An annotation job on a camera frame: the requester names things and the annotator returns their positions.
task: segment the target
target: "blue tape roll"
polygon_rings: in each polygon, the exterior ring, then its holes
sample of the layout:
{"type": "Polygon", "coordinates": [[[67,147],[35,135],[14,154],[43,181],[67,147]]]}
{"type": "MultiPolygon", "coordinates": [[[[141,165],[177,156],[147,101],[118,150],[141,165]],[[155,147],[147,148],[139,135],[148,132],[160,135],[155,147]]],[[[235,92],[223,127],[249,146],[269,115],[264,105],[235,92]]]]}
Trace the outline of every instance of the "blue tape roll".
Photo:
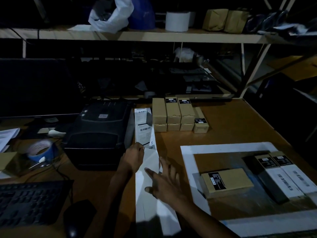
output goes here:
{"type": "Polygon", "coordinates": [[[58,156],[58,148],[51,140],[43,139],[35,142],[28,148],[27,156],[35,162],[40,162],[43,157],[45,157],[46,161],[51,161],[58,156]],[[38,152],[45,148],[47,148],[46,151],[37,155],[38,152]]]}

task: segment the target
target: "keyboard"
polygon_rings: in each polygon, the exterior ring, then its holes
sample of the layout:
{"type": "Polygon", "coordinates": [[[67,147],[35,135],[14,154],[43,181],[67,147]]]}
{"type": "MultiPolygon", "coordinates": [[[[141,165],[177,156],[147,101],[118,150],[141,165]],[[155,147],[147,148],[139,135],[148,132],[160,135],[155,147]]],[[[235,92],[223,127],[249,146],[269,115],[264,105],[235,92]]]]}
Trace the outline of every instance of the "keyboard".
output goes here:
{"type": "Polygon", "coordinates": [[[0,228],[56,222],[73,180],[0,185],[0,228]]]}

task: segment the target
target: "shelf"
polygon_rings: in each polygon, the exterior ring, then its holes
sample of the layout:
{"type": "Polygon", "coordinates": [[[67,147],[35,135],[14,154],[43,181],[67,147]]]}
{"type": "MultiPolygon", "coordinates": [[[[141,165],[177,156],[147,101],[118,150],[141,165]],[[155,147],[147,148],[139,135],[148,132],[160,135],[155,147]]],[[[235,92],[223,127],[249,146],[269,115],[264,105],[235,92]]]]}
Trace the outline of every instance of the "shelf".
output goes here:
{"type": "MultiPolygon", "coordinates": [[[[202,43],[268,43],[265,36],[256,34],[228,34],[190,29],[187,32],[168,32],[165,29],[150,31],[128,30],[116,34],[89,31],[89,25],[81,25],[87,31],[74,30],[77,27],[56,27],[53,29],[14,28],[25,39],[52,40],[117,40],[117,41],[156,41],[156,42],[202,42],[202,43]]],[[[0,38],[20,38],[11,29],[1,28],[0,38]]]]}

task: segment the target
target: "black label printer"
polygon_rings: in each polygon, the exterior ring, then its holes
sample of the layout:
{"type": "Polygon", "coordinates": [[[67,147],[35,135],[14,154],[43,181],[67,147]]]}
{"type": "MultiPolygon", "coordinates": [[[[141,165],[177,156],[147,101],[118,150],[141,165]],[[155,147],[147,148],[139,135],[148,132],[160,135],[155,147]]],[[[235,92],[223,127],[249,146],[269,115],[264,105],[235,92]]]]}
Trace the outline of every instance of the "black label printer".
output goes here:
{"type": "Polygon", "coordinates": [[[79,170],[116,170],[133,135],[133,103],[103,101],[83,109],[61,146],[79,170]]]}

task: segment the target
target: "hand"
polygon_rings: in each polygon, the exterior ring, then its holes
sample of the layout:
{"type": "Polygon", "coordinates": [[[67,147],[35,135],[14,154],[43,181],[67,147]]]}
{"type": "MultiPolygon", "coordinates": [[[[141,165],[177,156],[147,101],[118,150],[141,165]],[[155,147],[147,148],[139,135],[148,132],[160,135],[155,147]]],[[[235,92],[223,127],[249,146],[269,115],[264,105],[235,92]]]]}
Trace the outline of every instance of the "hand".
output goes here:
{"type": "Polygon", "coordinates": [[[131,145],[121,157],[117,172],[136,173],[143,162],[144,149],[138,142],[131,145]]]}
{"type": "Polygon", "coordinates": [[[145,172],[152,178],[154,184],[153,187],[146,187],[145,191],[173,208],[179,199],[186,200],[186,197],[180,189],[179,174],[175,167],[162,157],[160,157],[160,162],[163,168],[160,175],[145,168],[145,172]]]}

